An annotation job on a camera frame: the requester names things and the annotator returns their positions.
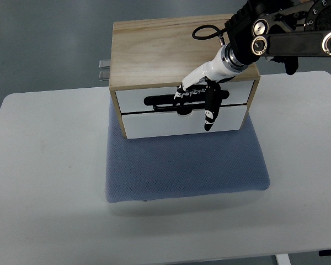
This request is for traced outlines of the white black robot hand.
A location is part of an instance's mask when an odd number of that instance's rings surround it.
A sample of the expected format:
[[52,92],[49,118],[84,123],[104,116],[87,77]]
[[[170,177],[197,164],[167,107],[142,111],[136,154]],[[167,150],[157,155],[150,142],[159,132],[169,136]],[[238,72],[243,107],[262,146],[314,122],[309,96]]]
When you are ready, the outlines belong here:
[[236,77],[248,65],[241,63],[235,56],[231,44],[226,44],[219,49],[215,58],[193,70],[183,80],[174,95],[174,104],[180,103],[184,97],[194,94],[205,95],[205,131],[209,131],[220,111],[221,83]]

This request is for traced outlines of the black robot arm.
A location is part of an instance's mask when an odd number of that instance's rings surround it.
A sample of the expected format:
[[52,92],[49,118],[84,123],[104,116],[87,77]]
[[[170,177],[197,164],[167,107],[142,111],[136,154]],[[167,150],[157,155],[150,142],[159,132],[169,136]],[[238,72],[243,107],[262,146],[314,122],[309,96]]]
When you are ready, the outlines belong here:
[[225,30],[240,64],[269,57],[292,75],[300,57],[331,57],[331,1],[247,1]]

